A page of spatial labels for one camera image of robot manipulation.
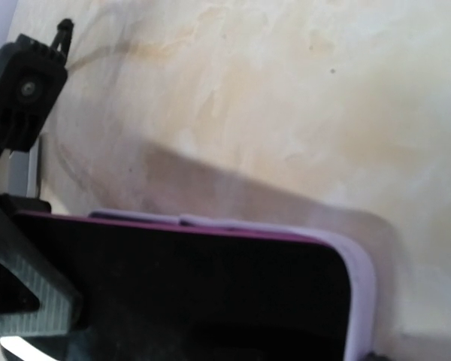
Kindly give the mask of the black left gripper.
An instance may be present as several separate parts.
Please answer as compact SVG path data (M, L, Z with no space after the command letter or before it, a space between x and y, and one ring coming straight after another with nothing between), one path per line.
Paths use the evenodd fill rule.
M6 214L20 212L41 212L50 214L52 207L49 202L37 198L13 196L7 193L0 195L0 208Z

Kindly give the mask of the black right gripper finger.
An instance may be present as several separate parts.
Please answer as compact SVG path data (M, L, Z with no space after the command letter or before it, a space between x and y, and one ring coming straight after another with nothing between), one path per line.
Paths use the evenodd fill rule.
M14 215L0 208L0 338L65 335L82 297L19 230Z

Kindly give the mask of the purple-edged black smartphone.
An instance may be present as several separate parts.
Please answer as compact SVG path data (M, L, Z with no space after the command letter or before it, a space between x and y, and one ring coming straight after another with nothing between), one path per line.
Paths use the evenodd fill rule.
M344 360L351 286L323 243L21 213L82 297L72 330L22 337L57 360Z

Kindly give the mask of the lavender silicone phone case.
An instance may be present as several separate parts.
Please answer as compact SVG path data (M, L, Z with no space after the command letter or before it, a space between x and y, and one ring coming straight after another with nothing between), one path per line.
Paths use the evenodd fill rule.
M372 351L377 303L377 276L369 254L355 240L334 232L299 226L257 223L232 219L213 219L191 214L156 215L134 211L99 209L89 218L151 225L191 226L221 231L243 231L249 235L281 234L299 241L311 238L334 249L344 261L351 285L351 303L345 343L345 360L364 360Z

